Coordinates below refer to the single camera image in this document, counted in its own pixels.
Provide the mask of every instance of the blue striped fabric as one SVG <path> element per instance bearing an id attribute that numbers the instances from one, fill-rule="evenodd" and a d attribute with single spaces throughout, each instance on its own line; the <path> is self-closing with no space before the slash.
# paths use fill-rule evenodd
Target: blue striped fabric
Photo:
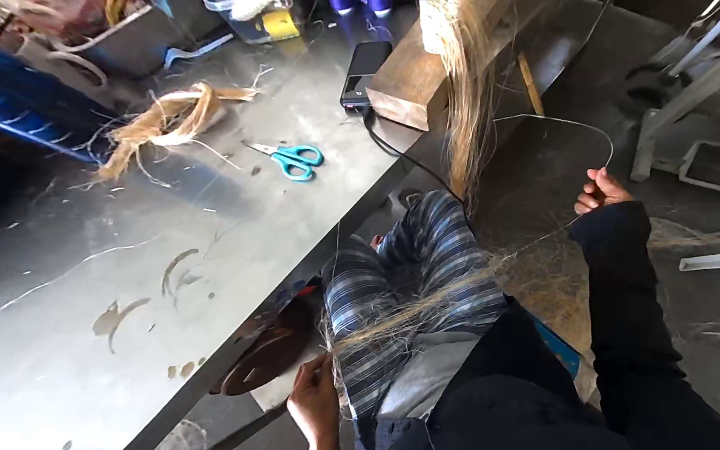
<path id="1" fill-rule="evenodd" d="M 419 295 L 448 288 L 441 314 L 426 314 L 414 328 L 336 355 L 355 420 L 373 416 L 409 358 L 417 333 L 466 331 L 480 336 L 507 303 L 492 277 L 457 283 L 487 265 L 487 254 L 468 228 L 463 205 L 445 190 L 422 195 L 385 236 L 377 252 L 352 235 L 322 271 L 325 303 L 336 342 L 405 305 L 385 273 L 404 264 L 420 267 Z"/>

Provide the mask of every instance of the gray fabric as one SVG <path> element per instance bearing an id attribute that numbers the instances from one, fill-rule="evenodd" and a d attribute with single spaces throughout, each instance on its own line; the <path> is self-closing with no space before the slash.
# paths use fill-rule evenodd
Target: gray fabric
<path id="1" fill-rule="evenodd" d="M 467 332 L 417 335 L 413 355 L 390 386 L 378 417 L 427 416 L 478 341 L 479 336 Z"/>

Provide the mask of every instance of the hand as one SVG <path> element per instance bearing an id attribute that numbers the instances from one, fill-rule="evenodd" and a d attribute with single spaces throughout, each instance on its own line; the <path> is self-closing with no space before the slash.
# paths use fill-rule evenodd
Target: hand
<path id="1" fill-rule="evenodd" d="M 374 251 L 377 251 L 379 249 L 380 244 L 382 244 L 383 240 L 385 240 L 385 236 L 375 235 L 373 238 L 371 238 L 371 248 L 373 248 Z"/>
<path id="2" fill-rule="evenodd" d="M 607 175 L 606 167 L 599 170 L 588 169 L 588 178 L 593 182 L 583 186 L 582 193 L 577 197 L 577 203 L 574 205 L 574 211 L 579 215 L 589 213 L 601 206 L 633 200 L 632 195 L 622 188 L 615 178 Z"/>
<path id="3" fill-rule="evenodd" d="M 332 355 L 299 366 L 288 411 L 311 450 L 338 450 L 338 393 L 332 383 Z"/>

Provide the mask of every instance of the debris on table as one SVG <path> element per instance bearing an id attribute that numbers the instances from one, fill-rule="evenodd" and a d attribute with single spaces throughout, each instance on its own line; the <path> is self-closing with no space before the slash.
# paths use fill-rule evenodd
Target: debris on table
<path id="1" fill-rule="evenodd" d="M 138 159 L 138 150 L 147 142 L 164 147 L 191 142 L 210 125 L 211 119 L 221 107 L 219 100 L 249 102 L 258 92 L 250 87 L 214 89 L 204 82 L 198 82 L 189 90 L 178 90 L 158 98 L 146 112 L 135 117 L 135 120 L 110 132 L 110 136 L 118 142 L 118 147 L 107 163 L 99 168 L 97 177 L 102 180 L 118 179 L 126 170 L 132 155 Z M 167 130 L 168 122 L 185 114 L 191 104 L 195 105 L 193 110 L 182 118 L 176 128 Z"/>

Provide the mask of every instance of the wooden block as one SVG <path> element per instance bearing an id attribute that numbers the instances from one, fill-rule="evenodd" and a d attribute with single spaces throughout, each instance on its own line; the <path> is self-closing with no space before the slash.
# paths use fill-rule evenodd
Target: wooden block
<path id="1" fill-rule="evenodd" d="M 493 30 L 511 0 L 476 0 L 474 7 L 485 15 L 487 30 Z M 487 67 L 495 55 L 482 62 Z M 448 79 L 441 57 L 424 49 L 421 21 L 417 20 L 394 48 L 366 88 L 377 114 L 409 127 L 428 131 L 430 120 L 449 104 Z"/>

